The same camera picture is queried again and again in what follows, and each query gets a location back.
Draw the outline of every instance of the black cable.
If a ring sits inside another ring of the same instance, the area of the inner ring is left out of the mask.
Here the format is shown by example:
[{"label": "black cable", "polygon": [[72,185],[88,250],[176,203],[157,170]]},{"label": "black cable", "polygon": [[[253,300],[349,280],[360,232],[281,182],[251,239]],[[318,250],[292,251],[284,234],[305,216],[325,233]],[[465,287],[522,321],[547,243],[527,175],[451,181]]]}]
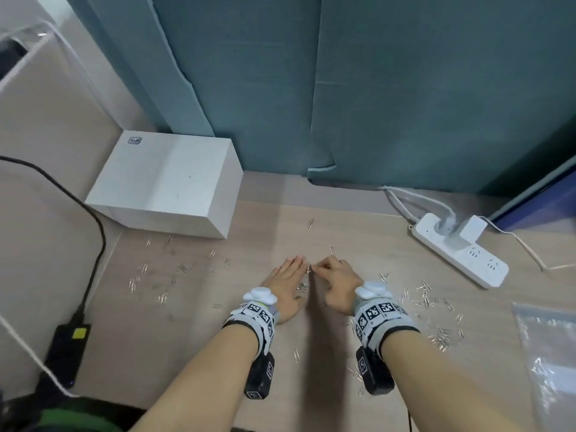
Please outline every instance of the black cable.
[{"label": "black cable", "polygon": [[49,175],[46,171],[44,171],[39,166],[34,165],[33,163],[27,162],[27,161],[22,160],[22,159],[15,159],[15,158],[11,158],[8,156],[1,156],[1,155],[0,155],[0,161],[12,162],[13,164],[24,165],[24,166],[27,166],[27,167],[32,168],[33,170],[39,172],[40,174],[42,174],[42,176],[44,176],[46,179],[48,179],[48,181],[50,183],[52,183],[52,185],[54,185],[56,188],[60,189],[60,191],[62,191],[64,194],[68,195],[68,197],[70,197],[72,200],[74,200],[76,203],[78,203],[80,205],[80,207],[82,209],[84,209],[86,212],[88,212],[90,214],[90,216],[92,218],[94,218],[94,220],[98,224],[98,228],[100,230],[100,237],[102,238],[102,248],[100,249],[100,253],[98,253],[98,256],[96,256],[96,261],[94,262],[94,267],[92,268],[92,273],[90,274],[90,280],[88,280],[88,286],[86,287],[86,290],[84,291],[84,296],[82,297],[82,301],[80,302],[80,305],[78,306],[78,308],[74,312],[74,315],[72,316],[72,319],[70,320],[70,323],[74,323],[74,324],[79,326],[80,324],[83,323],[84,312],[85,312],[85,308],[86,308],[86,301],[88,300],[88,295],[90,294],[90,289],[92,288],[92,283],[94,283],[94,277],[96,276],[96,270],[98,269],[100,259],[102,258],[102,255],[104,254],[104,251],[106,250],[106,235],[104,234],[104,226],[102,225],[102,221],[100,221],[100,218],[98,218],[96,216],[96,214],[92,211],[92,209],[88,205],[86,205],[85,203],[80,201],[79,198],[77,198],[69,190],[67,190],[65,187],[63,187],[60,183],[58,183],[54,179],[54,177]]}]

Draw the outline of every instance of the power strip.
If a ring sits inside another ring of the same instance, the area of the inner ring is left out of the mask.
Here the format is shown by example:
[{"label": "power strip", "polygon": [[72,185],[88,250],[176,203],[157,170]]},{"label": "power strip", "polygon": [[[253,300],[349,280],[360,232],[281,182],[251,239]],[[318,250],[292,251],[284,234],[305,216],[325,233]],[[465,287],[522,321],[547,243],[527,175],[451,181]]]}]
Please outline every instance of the power strip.
[{"label": "power strip", "polygon": [[464,241],[453,235],[438,234],[434,227],[439,221],[440,218],[432,213],[424,215],[412,227],[414,238],[482,287],[499,287],[508,275],[508,265],[476,243],[463,245]]}]

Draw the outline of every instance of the plastic bag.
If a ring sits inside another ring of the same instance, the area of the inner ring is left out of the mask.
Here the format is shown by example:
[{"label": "plastic bag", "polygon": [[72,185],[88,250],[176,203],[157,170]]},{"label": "plastic bag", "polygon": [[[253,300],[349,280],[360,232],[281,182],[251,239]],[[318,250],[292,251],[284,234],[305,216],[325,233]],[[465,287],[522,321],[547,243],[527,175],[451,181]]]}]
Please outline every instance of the plastic bag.
[{"label": "plastic bag", "polygon": [[514,304],[543,430],[576,425],[576,314]]}]

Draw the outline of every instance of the forearm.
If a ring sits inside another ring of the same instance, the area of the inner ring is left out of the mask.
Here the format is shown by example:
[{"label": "forearm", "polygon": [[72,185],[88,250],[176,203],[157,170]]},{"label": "forearm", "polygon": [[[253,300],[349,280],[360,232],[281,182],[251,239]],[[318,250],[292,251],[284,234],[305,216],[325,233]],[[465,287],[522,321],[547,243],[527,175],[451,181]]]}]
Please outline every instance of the forearm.
[{"label": "forearm", "polygon": [[421,334],[391,334],[381,355],[421,432],[520,430]]},{"label": "forearm", "polygon": [[228,432],[257,350],[256,335],[248,327],[223,328],[186,365],[133,432]]}]

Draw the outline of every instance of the black device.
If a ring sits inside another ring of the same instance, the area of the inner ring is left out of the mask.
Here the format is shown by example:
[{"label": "black device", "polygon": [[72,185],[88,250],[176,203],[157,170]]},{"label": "black device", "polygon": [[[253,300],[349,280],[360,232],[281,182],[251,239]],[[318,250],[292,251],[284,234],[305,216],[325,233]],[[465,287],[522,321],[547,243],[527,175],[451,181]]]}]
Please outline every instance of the black device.
[{"label": "black device", "polygon": [[260,354],[252,363],[248,372],[248,379],[244,386],[244,394],[252,400],[261,400],[270,394],[272,375],[274,373],[274,356]]},{"label": "black device", "polygon": [[367,392],[379,396],[388,394],[394,389],[392,374],[376,353],[360,347],[356,350],[356,361]]},{"label": "black device", "polygon": [[[72,388],[76,383],[89,335],[90,324],[68,323],[56,327],[45,364],[66,389]],[[36,393],[48,398],[61,395],[60,390],[44,372],[40,374]]]}]

